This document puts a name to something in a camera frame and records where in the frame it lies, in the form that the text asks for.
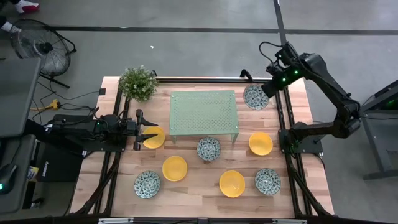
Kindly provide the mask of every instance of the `gray concrete floor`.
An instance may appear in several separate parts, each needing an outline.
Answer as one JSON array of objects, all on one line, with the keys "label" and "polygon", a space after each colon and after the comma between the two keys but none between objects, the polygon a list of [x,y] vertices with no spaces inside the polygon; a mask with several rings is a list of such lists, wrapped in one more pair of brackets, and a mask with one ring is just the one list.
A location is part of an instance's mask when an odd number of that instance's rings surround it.
[{"label": "gray concrete floor", "polygon": [[[287,29],[396,30],[395,0],[280,0]],[[211,27],[277,28],[271,0],[41,0],[40,12],[26,17],[51,25],[117,27]],[[1,14],[10,21],[12,6]],[[65,97],[97,90],[106,75],[120,75],[126,67],[145,65],[162,76],[236,77],[242,68],[256,76],[265,74],[267,62],[258,52],[263,41],[279,43],[278,34],[222,34],[178,32],[61,32],[76,43],[78,52],[60,81],[69,90],[53,84]],[[336,81],[364,102],[370,95],[397,79],[397,36],[288,35],[298,52],[316,52],[327,62]],[[4,33],[0,33],[0,58],[16,58]],[[272,55],[276,49],[266,48]],[[48,86],[47,80],[41,80]],[[306,82],[314,120],[329,121],[335,109],[311,82]],[[35,100],[48,94],[37,87]],[[98,96],[89,95],[71,103],[94,106]],[[50,103],[53,97],[44,100]],[[60,111],[45,112],[43,123]],[[69,112],[86,114],[84,111]],[[335,213],[345,218],[398,222],[398,179],[364,182],[362,176],[377,171],[366,135],[361,128],[348,139],[326,137],[326,176]],[[61,215],[73,184],[45,185],[43,194],[58,197],[40,211],[23,217]]]}]

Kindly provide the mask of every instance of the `table leg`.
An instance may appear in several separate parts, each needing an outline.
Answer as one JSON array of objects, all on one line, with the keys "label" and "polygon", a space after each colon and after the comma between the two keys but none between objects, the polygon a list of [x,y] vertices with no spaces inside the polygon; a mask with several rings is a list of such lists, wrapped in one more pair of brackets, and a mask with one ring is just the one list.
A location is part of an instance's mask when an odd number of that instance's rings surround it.
[{"label": "table leg", "polygon": [[235,143],[236,139],[238,138],[238,134],[232,134],[231,139],[232,139],[232,144]]}]

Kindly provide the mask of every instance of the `yellow bowl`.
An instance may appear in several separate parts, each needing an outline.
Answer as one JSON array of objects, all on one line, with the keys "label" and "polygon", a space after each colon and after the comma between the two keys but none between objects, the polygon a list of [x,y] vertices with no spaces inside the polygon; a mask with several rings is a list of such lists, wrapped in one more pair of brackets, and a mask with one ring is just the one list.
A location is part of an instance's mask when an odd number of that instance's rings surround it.
[{"label": "yellow bowl", "polygon": [[170,156],[162,166],[164,177],[169,181],[182,180],[187,174],[188,166],[185,159],[180,156]]},{"label": "yellow bowl", "polygon": [[143,134],[157,134],[155,137],[144,141],[144,146],[149,149],[156,149],[164,143],[165,135],[163,129],[160,127],[149,127],[145,129]]},{"label": "yellow bowl", "polygon": [[255,154],[265,156],[272,150],[272,139],[266,133],[254,133],[250,136],[249,146]]},{"label": "yellow bowl", "polygon": [[242,174],[230,170],[220,177],[220,189],[227,197],[238,197],[244,192],[245,183]]}]

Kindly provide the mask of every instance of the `person's foot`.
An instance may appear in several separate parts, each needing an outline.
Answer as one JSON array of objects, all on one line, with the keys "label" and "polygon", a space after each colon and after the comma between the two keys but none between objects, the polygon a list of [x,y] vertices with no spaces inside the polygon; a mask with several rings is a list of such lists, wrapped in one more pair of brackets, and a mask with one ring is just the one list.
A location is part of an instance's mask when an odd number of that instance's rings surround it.
[{"label": "person's foot", "polygon": [[32,3],[25,0],[20,0],[19,3],[15,4],[15,8],[19,13],[31,13],[39,10],[38,3]]},{"label": "person's foot", "polygon": [[15,32],[20,32],[20,28],[14,27],[11,23],[6,22],[2,27],[0,27],[2,30],[10,33],[15,33]]}]

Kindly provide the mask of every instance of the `fan guard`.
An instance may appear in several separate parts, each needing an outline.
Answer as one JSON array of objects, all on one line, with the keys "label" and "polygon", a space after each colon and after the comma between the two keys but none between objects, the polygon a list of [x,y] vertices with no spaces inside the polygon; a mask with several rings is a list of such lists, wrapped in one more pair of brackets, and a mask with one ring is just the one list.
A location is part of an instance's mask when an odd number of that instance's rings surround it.
[{"label": "fan guard", "polygon": [[50,26],[33,19],[20,19],[11,30],[11,45],[19,58],[40,57],[42,75],[50,77],[64,74],[70,66],[70,51],[64,37],[50,29]]}]

